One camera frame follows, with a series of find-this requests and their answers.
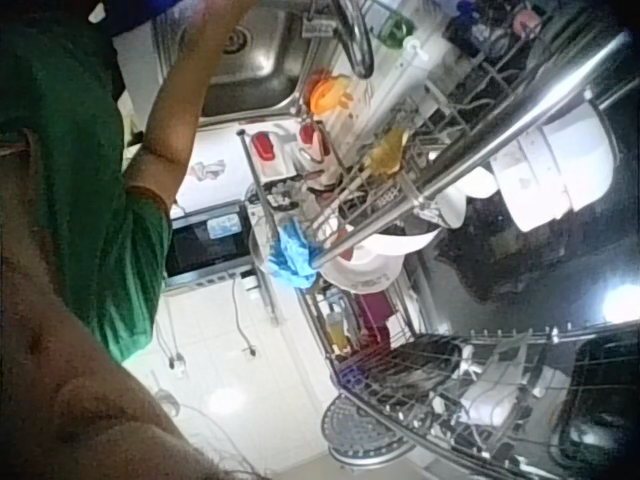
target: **drain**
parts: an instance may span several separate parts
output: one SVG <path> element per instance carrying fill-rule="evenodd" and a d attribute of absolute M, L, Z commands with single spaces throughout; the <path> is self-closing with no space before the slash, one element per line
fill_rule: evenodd
<path fill-rule="evenodd" d="M 223 52 L 225 55 L 235 55 L 244 50 L 248 43 L 249 32 L 242 27 L 236 27 L 227 38 Z"/>

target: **white tile wall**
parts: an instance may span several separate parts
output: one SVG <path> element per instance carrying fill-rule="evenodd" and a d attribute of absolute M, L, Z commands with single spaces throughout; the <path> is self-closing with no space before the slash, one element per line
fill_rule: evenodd
<path fill-rule="evenodd" d="M 175 422 L 192 443 L 229 468 L 237 467 L 233 443 L 263 472 L 283 471 L 326 452 L 320 420 L 335 389 L 295 295 L 279 294 L 286 297 L 281 310 L 287 317 L 284 326 L 273 327 L 262 304 L 237 282 L 240 324 L 257 348 L 256 358 L 244 351 L 235 325 L 232 282 L 227 282 L 163 297 L 152 344 L 125 363 L 151 392 L 161 387 L 209 416 L 183 407 Z M 185 357 L 183 378 L 169 369 L 158 330 L 168 345 L 165 350 L 175 355 L 177 344 Z M 221 389 L 241 395 L 236 411 L 211 411 L 210 397 Z"/>

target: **person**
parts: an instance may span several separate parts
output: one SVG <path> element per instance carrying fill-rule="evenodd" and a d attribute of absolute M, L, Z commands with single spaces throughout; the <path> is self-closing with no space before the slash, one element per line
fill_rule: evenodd
<path fill-rule="evenodd" d="M 151 338 L 167 213 L 253 0 L 203 0 L 124 173 L 115 53 L 92 3 L 0 6 L 1 476 L 231 478 L 119 363 Z"/>

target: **green shirt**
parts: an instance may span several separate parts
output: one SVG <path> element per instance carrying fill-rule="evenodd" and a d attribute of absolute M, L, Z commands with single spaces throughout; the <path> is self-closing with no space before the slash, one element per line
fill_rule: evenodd
<path fill-rule="evenodd" d="M 121 362 L 151 340 L 171 228 L 152 192 L 125 186 L 115 62 L 89 23 L 47 15 L 0 25 L 0 142 L 25 129 L 37 138 L 33 220 L 53 247 L 54 283 Z"/>

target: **skin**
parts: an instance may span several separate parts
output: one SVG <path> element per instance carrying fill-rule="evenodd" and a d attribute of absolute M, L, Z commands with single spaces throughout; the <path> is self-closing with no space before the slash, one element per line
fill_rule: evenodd
<path fill-rule="evenodd" d="M 186 54 L 158 95 L 143 148 L 126 175 L 129 184 L 152 189 L 167 206 L 187 172 L 224 42 L 252 4 L 208 0 Z M 28 157 L 1 160 L 0 476 L 231 478 L 187 442 L 56 295 L 31 238 Z"/>

